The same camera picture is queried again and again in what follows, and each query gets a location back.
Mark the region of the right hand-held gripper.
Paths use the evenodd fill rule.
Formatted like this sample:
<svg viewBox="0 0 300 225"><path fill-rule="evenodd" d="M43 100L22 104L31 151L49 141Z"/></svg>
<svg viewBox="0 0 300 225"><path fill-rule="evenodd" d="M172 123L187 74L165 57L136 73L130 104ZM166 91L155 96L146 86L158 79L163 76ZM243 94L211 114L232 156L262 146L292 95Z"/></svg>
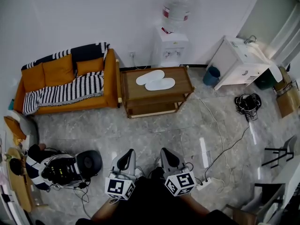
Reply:
<svg viewBox="0 0 300 225"><path fill-rule="evenodd" d="M179 153L168 148L160 152L165 187L173 196L188 194L196 186L195 176Z"/></svg>

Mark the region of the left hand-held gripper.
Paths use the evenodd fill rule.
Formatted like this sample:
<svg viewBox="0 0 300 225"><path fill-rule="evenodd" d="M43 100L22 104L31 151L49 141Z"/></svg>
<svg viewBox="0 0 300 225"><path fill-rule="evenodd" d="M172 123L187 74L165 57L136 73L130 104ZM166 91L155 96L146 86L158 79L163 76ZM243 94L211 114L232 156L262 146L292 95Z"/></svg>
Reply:
<svg viewBox="0 0 300 225"><path fill-rule="evenodd" d="M129 149L115 157L105 179L105 193L111 198L128 200L135 189L136 154Z"/></svg>

